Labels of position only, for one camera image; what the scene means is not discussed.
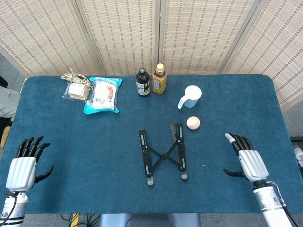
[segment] plastic bottle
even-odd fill
[[[152,75],[152,91],[158,95],[162,95],[166,88],[167,73],[163,64],[157,65],[157,70]]]
[[[150,95],[151,91],[151,81],[150,75],[147,73],[145,68],[140,68],[139,72],[136,76],[136,84],[137,84],[137,91],[139,96],[147,97]]]

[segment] robotic hand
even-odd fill
[[[9,175],[6,181],[6,188],[10,190],[9,196],[5,200],[3,212],[0,218],[1,226],[21,227],[27,207],[29,191],[35,183],[46,179],[53,171],[53,165],[39,176],[36,176],[36,166],[42,151],[50,146],[50,143],[42,144],[38,149],[39,142],[43,136],[38,137],[31,146],[34,137],[24,140],[20,143],[16,158],[14,158],[9,167]]]
[[[228,169],[224,169],[223,171],[229,176],[246,177],[247,180],[253,183],[253,192],[269,227],[291,227],[292,225],[287,215],[297,227],[286,207],[278,185],[272,181],[266,181],[269,173],[261,155],[254,150],[250,141],[245,137],[228,133],[225,134],[225,137],[232,144],[241,163],[242,170],[231,172]],[[277,197],[272,185],[277,188],[280,198]]]

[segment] cup handle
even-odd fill
[[[188,100],[188,98],[186,96],[183,96],[178,103],[178,109],[181,109],[181,107],[187,100]]]

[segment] bottle cap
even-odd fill
[[[140,69],[139,69],[139,73],[140,73],[140,74],[144,74],[144,73],[145,73],[145,68],[140,68]]]
[[[159,64],[157,65],[157,71],[158,71],[158,72],[163,72],[163,71],[164,71],[164,65],[161,64],[161,63],[159,63]]]

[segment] table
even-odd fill
[[[163,95],[137,95],[135,76],[123,76],[120,113],[83,113],[84,102],[62,99],[66,81],[56,76],[26,81],[0,161],[0,188],[18,144],[43,135],[37,174],[54,164],[48,179],[29,191],[27,213],[252,213],[260,212],[252,184],[227,176],[240,169],[226,132],[249,138],[279,184],[292,213],[302,212],[303,184],[271,79],[263,75],[169,76]],[[177,108],[188,85],[202,98],[194,108]],[[165,161],[148,187],[138,129],[164,153],[172,145],[171,123],[200,118],[196,131],[184,128],[189,181]]]

